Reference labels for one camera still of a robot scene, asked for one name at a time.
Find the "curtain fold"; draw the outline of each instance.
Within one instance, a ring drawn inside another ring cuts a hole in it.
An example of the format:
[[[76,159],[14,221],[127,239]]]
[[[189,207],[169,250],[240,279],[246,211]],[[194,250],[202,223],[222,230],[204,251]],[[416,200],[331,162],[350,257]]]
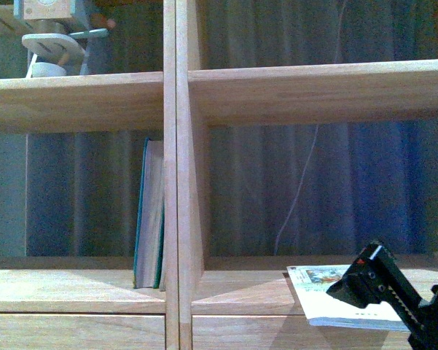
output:
[[[106,14],[118,26],[98,43],[96,71],[162,70],[162,5]],[[209,1],[209,66],[436,58],[433,14],[431,0]],[[23,76],[26,55],[13,50],[21,61],[6,69]],[[438,120],[320,125],[289,213],[315,129],[212,130],[211,255],[353,254],[374,237],[427,251]],[[131,255],[146,136],[162,131],[0,136],[0,256]]]
[[[436,58],[433,19],[429,0],[209,1],[209,68]],[[430,249],[438,120],[320,125],[289,214],[314,130],[212,131],[211,255],[354,254],[373,238]]]
[[[162,4],[104,13],[117,27],[91,44],[92,73],[162,71]],[[0,78],[26,75],[15,41],[0,39]],[[0,136],[0,256],[132,256],[146,137],[163,133]]]

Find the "shelf board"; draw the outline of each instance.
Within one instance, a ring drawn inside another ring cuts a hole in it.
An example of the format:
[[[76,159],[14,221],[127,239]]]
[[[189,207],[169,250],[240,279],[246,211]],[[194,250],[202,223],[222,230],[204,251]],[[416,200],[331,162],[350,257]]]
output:
[[[304,315],[289,265],[350,264],[353,257],[239,257],[211,258],[192,302],[192,314]],[[438,283],[433,262],[423,256],[399,257],[399,267],[425,298]]]
[[[162,72],[0,79],[0,133],[162,126]]]
[[[190,71],[210,126],[438,117],[438,60]]]
[[[164,314],[165,293],[134,289],[126,263],[117,258],[0,259],[0,313]]]

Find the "book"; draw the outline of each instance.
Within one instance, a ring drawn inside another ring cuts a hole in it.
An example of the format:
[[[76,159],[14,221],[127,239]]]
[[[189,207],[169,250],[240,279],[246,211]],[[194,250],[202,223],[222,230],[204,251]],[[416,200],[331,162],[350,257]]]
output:
[[[350,265],[287,267],[309,324],[408,332],[407,326],[386,302],[357,308],[326,293],[349,267]]]
[[[134,287],[158,288],[162,277],[164,239],[163,141],[144,142],[139,190]]]

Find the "wire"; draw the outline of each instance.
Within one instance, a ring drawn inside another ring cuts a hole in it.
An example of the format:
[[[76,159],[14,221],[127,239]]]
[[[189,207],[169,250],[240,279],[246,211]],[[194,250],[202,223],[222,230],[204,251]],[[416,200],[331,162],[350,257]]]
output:
[[[340,14],[338,16],[338,24],[337,24],[337,38],[335,43],[335,54],[334,54],[334,64],[338,63],[339,56],[340,56],[340,38],[342,36],[342,24],[343,24],[343,15],[345,14],[345,9],[347,7],[348,0],[343,0],[342,8],[340,9]],[[305,166],[303,168],[300,183],[298,184],[297,194],[295,195],[292,205],[290,206],[289,213],[286,215],[285,221],[283,222],[282,226],[280,227],[280,230],[277,233],[277,236],[275,237],[275,245],[274,245],[274,255],[277,255],[278,252],[278,244],[280,243],[280,238],[282,236],[283,230],[285,230],[285,227],[287,226],[290,217],[292,216],[292,213],[294,211],[295,206],[298,203],[298,198],[300,197],[301,187],[303,185],[305,175],[306,175],[306,169],[308,168],[309,161],[311,159],[311,156],[313,155],[314,147],[316,145],[316,141],[318,138],[318,132],[319,132],[319,124],[316,124],[316,128],[314,129],[314,137],[313,137],[313,143],[311,144],[311,148],[308,153],[308,157],[306,158]]]
[[[298,185],[297,194],[295,195],[295,197],[293,199],[293,203],[292,203],[292,206],[290,207],[289,213],[286,215],[286,219],[283,222],[282,227],[280,228],[280,230],[277,233],[277,238],[275,239],[274,255],[277,255],[278,243],[280,241],[280,237],[282,235],[283,230],[286,227],[286,224],[290,220],[290,216],[292,215],[294,207],[297,205],[298,198],[299,198],[300,192],[301,192],[301,187],[303,186],[303,179],[305,178],[305,174],[306,174],[306,169],[308,168],[309,160],[311,159],[311,155],[313,154],[313,150],[314,150],[314,147],[316,145],[316,140],[318,138],[318,132],[319,132],[319,124],[316,124],[316,129],[314,130],[313,144],[311,144],[311,148],[309,150],[308,158],[306,158],[306,163],[305,163],[305,167],[303,168],[303,172],[301,174],[300,184]]]

